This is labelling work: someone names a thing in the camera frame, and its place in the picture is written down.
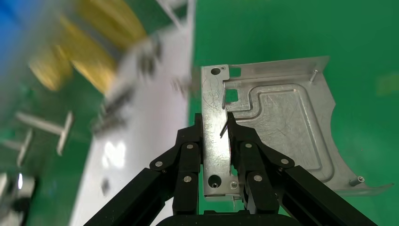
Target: bolt head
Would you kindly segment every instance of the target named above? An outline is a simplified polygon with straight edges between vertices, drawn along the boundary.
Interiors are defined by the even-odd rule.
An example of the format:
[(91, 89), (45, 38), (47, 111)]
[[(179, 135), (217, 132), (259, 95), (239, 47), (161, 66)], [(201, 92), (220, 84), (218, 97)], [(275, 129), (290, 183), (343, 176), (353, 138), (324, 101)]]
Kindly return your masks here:
[(188, 183), (191, 181), (191, 177), (190, 176), (185, 176), (183, 179), (184, 182)]
[(262, 181), (262, 177), (261, 176), (259, 176), (259, 175), (256, 175), (256, 176), (254, 176), (254, 180), (255, 181)]
[(283, 163), (283, 164), (288, 164), (289, 161), (288, 161), (287, 159), (282, 159), (282, 160), (281, 160), (281, 163)]

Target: metal pin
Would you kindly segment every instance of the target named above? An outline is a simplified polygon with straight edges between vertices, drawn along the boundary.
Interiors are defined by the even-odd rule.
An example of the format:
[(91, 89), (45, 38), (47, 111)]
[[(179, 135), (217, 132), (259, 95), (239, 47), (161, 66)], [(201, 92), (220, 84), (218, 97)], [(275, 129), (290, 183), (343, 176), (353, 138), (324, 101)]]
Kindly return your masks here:
[(311, 79), (309, 79), (309, 81), (314, 81), (314, 79), (315, 79), (315, 77), (316, 77), (316, 75), (317, 75), (318, 72), (319, 72), (318, 70), (314, 70), (314, 71), (313, 71), (313, 74), (312, 74), (312, 76), (311, 76)]
[(16, 165), (18, 167), (21, 167), (22, 163), (24, 162), (26, 151), (29, 149), (29, 145), (31, 144), (32, 135), (33, 135), (33, 130), (29, 129), (28, 133), (26, 134), (26, 138), (25, 138), (23, 143), (11, 141), (11, 140), (2, 140), (2, 141), (0, 141), (0, 143), (3, 144), (5, 147), (8, 147), (8, 148), (13, 149), (15, 151), (19, 151), (19, 155), (18, 155), (18, 157), (16, 159)]
[(226, 123), (224, 124), (224, 126), (223, 126), (223, 128), (222, 128), (222, 131), (220, 132), (220, 138), (222, 138), (223, 137), (223, 134), (226, 132), (226, 130), (227, 130), (227, 120), (226, 120)]
[(354, 186), (359, 185), (359, 184), (361, 184), (363, 182), (364, 182), (364, 177), (358, 176), (357, 178), (350, 180), (349, 181), (349, 185), (354, 187)]

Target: green floor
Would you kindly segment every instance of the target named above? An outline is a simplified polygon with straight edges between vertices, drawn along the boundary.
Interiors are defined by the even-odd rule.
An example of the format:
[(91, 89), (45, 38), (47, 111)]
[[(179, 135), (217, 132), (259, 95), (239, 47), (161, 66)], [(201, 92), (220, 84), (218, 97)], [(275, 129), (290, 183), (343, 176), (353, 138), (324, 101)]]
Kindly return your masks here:
[[(144, 7), (137, 0), (129, 4), (133, 9)], [(194, 63), (331, 56), (325, 77), (337, 103), (331, 123), (342, 157), (370, 186), (398, 183), (399, 17), (394, 14), (398, 6), (393, 0), (199, 0)], [(165, 19), (138, 16), (148, 30), (157, 28), (149, 20)], [(44, 150), (48, 160), (32, 163), (40, 169), (41, 183), (28, 225), (68, 224), (89, 148), (88, 122), (101, 101), (86, 81), (75, 85), (86, 95), (79, 104), (81, 94), (74, 96), (73, 89), (59, 94), (77, 113), (65, 155), (59, 158)], [(192, 122), (201, 110), (200, 98), (192, 98), (190, 110)], [(397, 186), (379, 196), (346, 200), (378, 225), (399, 225)], [(232, 210), (231, 203), (209, 204), (201, 199), (200, 205), (202, 210)]]

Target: screw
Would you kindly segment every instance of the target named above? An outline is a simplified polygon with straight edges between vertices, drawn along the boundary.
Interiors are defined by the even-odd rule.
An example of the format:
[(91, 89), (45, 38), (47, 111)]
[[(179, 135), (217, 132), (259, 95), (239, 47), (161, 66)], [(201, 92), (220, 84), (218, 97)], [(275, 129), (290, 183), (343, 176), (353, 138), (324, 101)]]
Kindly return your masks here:
[(309, 79), (309, 81), (314, 81), (314, 78), (316, 77), (316, 74), (317, 74), (318, 72), (319, 72), (318, 70), (314, 70), (314, 71), (313, 71), (313, 74), (312, 74), (312, 77)]
[(230, 188), (231, 189), (235, 190), (235, 189), (237, 189), (237, 187), (238, 187), (237, 182), (233, 181), (233, 182), (230, 183)]
[(255, 181), (262, 181), (262, 177), (259, 175), (254, 176)]
[(183, 181), (184, 182), (190, 182), (191, 181), (191, 177), (190, 176), (185, 176)]
[(357, 178), (350, 180), (349, 181), (349, 185), (354, 187), (354, 186), (359, 185), (359, 184), (361, 184), (363, 182), (364, 182), (364, 177), (358, 176)]

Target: aluminum sheet metal bracket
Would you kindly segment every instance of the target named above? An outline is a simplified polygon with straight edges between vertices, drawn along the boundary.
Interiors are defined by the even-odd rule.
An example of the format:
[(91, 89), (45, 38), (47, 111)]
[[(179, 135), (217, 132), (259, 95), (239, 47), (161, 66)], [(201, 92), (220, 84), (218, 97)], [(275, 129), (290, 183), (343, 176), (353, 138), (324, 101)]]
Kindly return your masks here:
[[(393, 185), (368, 187), (340, 156), (331, 136), (335, 101), (323, 75), (328, 61), (321, 56), (202, 67), (206, 197), (238, 195), (231, 186), (238, 180), (231, 173), (229, 139), (220, 137), (227, 111), (340, 195), (376, 195)], [(241, 75), (230, 77), (232, 68)], [(237, 91), (236, 102), (225, 102), (228, 89)]]

